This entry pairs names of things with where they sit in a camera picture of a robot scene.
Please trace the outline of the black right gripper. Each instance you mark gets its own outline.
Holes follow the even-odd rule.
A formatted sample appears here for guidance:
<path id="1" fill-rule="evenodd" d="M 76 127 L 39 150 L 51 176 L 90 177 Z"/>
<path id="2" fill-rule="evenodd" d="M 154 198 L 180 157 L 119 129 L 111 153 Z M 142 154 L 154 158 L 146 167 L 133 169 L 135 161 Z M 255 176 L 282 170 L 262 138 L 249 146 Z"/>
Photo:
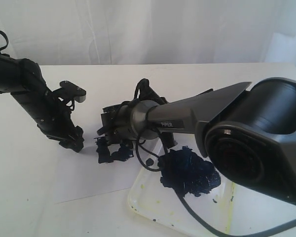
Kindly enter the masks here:
<path id="1" fill-rule="evenodd" d="M 135 141 L 143 128 L 142 105 L 142 101 L 135 100 L 103 108 L 98 135 L 103 135 L 107 143 Z M 162 132 L 160 140 L 167 149 L 177 145 L 173 133 Z"/>

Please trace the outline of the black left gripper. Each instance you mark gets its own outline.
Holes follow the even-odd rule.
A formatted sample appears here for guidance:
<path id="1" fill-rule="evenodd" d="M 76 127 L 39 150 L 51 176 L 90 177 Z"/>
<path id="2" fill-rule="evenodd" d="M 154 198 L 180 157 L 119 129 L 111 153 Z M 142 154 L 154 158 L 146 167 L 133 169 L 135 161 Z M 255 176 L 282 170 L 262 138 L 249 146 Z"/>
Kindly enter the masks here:
<path id="1" fill-rule="evenodd" d="M 52 91 L 45 83 L 29 83 L 22 89 L 10 92 L 10 95 L 48 139 L 79 153 L 84 147 L 83 129 L 75 126 L 71 120 L 76 101 L 62 99 L 60 88 Z"/>

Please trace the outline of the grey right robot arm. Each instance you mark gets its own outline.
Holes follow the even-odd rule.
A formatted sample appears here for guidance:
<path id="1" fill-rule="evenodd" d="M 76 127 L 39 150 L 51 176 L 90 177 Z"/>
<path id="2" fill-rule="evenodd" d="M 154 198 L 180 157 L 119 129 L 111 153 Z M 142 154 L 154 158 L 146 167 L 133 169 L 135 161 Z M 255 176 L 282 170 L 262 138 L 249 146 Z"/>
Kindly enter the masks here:
<path id="1" fill-rule="evenodd" d="M 148 79 L 134 98 L 105 107 L 109 144 L 193 134 L 205 158 L 232 182 L 296 206 L 296 80 L 272 77 L 239 82 L 168 102 Z"/>

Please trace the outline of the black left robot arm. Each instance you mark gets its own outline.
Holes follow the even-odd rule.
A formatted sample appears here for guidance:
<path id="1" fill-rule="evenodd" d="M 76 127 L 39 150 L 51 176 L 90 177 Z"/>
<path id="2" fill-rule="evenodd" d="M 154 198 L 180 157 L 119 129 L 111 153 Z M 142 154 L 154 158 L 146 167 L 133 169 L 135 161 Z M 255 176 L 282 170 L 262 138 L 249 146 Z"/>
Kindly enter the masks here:
<path id="1" fill-rule="evenodd" d="M 48 139 L 77 153 L 82 150 L 83 129 L 74 125 L 71 113 L 76 102 L 85 101 L 86 90 L 65 80 L 52 91 L 36 62 L 0 55 L 0 94 L 4 93 L 18 102 Z"/>

